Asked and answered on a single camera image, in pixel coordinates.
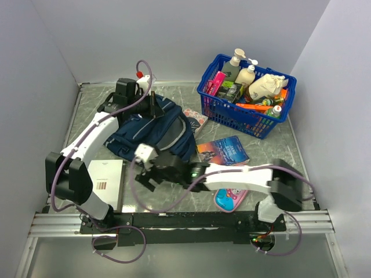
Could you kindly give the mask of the Little Women floral book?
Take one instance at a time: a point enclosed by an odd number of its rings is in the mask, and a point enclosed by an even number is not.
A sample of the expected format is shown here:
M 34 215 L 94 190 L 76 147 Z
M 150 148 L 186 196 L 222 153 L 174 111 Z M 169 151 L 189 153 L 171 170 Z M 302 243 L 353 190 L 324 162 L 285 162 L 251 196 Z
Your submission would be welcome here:
M 208 117 L 189 108 L 185 109 L 183 114 L 186 116 L 191 125 L 191 130 L 194 134 L 194 137 L 197 138 L 198 134 L 207 123 Z

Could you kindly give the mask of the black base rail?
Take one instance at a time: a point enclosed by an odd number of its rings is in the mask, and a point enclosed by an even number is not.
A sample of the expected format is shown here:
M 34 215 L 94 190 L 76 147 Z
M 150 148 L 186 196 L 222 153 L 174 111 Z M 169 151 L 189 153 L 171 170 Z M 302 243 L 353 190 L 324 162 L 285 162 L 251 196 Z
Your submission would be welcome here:
M 213 243 L 232 242 L 249 244 L 250 237 L 258 233 L 284 232 L 286 225 L 283 215 L 269 224 L 257 219 L 254 211 L 218 212 L 171 212 L 153 213 L 114 213 L 112 230 L 99 223 L 100 231 L 91 220 L 82 217 L 80 234 L 117 237 L 117 245 L 134 246 L 143 242 L 139 228 L 146 237 L 147 244 Z

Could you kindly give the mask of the black green box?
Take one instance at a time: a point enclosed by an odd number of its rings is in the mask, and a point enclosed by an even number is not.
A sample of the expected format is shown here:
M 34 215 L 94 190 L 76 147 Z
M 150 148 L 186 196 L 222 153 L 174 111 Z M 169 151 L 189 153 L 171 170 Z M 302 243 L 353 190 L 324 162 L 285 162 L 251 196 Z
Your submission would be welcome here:
M 243 85 L 232 81 L 224 81 L 217 92 L 217 97 L 235 104 L 243 95 Z

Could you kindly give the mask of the green drink bottle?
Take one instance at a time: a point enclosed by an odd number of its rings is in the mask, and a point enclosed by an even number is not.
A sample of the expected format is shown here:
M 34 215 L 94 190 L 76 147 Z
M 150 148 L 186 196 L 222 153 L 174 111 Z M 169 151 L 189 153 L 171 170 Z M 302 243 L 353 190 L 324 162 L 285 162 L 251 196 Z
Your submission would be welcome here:
M 282 107 L 279 105 L 275 105 L 274 107 L 266 110 L 264 114 L 272 118 L 280 118 L 281 112 L 282 112 Z

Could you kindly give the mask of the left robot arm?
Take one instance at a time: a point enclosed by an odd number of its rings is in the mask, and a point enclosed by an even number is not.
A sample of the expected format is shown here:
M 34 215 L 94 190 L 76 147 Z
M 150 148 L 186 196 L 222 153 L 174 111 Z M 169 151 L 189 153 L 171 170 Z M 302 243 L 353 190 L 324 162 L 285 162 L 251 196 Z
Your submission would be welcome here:
M 100 232 L 112 230 L 114 209 L 94 193 L 88 166 L 106 139 L 129 117 L 139 114 L 158 118 L 163 115 L 155 93 L 151 91 L 153 81 L 152 74 L 138 80 L 118 79 L 115 91 L 99 105 L 92 121 L 73 143 L 46 157 L 46 190 L 55 212 L 74 206 L 93 219 Z

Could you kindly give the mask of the pink box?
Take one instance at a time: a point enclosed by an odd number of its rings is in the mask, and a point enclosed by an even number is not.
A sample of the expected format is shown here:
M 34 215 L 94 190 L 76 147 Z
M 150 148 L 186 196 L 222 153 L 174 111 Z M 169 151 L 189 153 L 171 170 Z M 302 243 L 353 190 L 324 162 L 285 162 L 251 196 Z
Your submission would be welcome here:
M 216 76 L 212 80 L 208 81 L 206 93 L 211 96 L 215 96 L 219 91 L 220 86 L 223 84 L 225 78 L 226 74 L 218 71 Z

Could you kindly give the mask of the pink cartoon pencil case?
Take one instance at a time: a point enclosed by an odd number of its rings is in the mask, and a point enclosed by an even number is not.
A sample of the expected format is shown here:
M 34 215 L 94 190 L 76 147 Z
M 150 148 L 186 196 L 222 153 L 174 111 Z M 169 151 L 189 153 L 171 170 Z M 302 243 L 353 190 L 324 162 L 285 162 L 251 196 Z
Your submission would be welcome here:
M 225 213 L 234 212 L 246 197 L 248 191 L 240 189 L 219 189 L 214 195 L 214 203 Z

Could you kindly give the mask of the grey-green pump bottle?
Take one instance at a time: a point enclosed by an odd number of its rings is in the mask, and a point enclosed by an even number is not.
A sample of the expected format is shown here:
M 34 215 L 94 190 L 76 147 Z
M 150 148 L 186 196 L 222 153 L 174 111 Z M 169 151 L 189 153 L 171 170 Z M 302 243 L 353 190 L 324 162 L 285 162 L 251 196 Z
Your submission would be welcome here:
M 245 51 L 237 48 L 234 50 L 234 55 L 232 58 L 226 62 L 223 67 L 221 72 L 225 74 L 225 81 L 230 81 L 234 82 L 239 74 L 240 67 L 239 64 L 242 59 L 245 59 Z

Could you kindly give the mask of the navy blue student backpack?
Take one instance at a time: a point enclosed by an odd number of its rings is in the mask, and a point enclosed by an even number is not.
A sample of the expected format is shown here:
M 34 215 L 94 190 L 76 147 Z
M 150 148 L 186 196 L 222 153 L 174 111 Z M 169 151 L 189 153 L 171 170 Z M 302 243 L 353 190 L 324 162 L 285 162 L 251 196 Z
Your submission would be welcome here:
M 181 106 L 167 97 L 156 95 L 159 106 L 165 115 L 149 119 L 132 115 L 104 143 L 114 155 L 131 161 L 139 144 L 157 147 L 160 151 L 170 151 L 183 161 L 188 161 L 195 153 L 195 138 L 191 124 Z

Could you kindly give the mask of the beige cloth bag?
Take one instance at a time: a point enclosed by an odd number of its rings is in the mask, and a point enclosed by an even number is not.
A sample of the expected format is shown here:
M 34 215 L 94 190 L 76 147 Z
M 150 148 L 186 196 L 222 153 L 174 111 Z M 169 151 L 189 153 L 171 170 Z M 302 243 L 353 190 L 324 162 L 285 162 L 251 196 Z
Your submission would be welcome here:
M 280 94 L 281 89 L 288 84 L 288 81 L 283 75 L 265 74 L 249 86 L 248 95 L 251 100 L 263 97 L 274 98 Z

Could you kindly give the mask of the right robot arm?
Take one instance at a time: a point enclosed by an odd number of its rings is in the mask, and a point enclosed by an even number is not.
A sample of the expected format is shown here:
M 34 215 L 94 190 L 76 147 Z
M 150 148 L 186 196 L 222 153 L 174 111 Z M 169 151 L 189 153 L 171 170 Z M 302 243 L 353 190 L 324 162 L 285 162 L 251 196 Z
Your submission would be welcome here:
M 260 231 L 267 230 L 284 212 L 301 211 L 303 202 L 307 201 L 303 196 L 303 184 L 310 183 L 282 159 L 259 166 L 223 166 L 184 162 L 170 152 L 156 153 L 146 147 L 136 152 L 130 169 L 133 170 L 135 165 L 141 166 L 142 170 L 139 175 L 130 174 L 130 189 L 137 204 L 146 210 L 149 208 L 139 199 L 135 181 L 151 191 L 155 189 L 149 182 L 153 178 L 157 182 L 179 184 L 185 193 L 240 189 L 265 194 L 253 216 L 253 224 Z

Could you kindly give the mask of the cream pump bottle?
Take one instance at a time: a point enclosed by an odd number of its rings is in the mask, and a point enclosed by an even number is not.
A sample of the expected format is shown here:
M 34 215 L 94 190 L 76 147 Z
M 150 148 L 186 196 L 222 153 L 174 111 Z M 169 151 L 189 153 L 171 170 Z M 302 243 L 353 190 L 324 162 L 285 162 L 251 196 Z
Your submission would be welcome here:
M 250 65 L 247 68 L 240 70 L 235 83 L 241 84 L 244 88 L 248 88 L 255 79 L 255 67 L 258 65 L 257 60 L 249 58 Z

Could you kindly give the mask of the aluminium frame rail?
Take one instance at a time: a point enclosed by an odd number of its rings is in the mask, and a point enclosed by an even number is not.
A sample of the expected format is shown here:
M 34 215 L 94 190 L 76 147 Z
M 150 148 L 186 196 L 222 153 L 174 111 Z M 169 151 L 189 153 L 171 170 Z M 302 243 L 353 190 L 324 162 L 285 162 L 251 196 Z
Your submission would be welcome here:
M 286 231 L 278 235 L 295 235 L 300 225 L 303 234 L 335 233 L 327 211 L 302 211 L 284 216 Z M 91 237 L 98 232 L 81 233 L 82 220 L 79 214 L 36 214 L 28 237 Z

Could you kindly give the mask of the dark glass bottle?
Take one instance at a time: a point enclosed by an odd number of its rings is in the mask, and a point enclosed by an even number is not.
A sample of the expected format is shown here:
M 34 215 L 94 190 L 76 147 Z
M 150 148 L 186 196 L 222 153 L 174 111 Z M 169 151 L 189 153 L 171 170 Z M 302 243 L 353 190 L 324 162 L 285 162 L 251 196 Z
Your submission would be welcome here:
M 261 105 L 261 106 L 275 106 L 275 105 L 282 105 L 285 102 L 285 99 L 281 96 L 275 98 L 262 98 L 259 100 L 254 100 L 250 102 L 254 105 Z

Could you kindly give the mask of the white notebook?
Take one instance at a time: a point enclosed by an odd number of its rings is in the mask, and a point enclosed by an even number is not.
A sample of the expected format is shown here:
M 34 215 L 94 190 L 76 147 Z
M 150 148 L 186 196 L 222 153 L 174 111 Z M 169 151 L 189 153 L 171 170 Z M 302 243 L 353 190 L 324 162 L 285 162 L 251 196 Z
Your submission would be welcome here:
M 88 166 L 93 192 L 115 212 L 120 212 L 122 208 L 125 168 L 126 164 L 121 159 L 92 160 Z

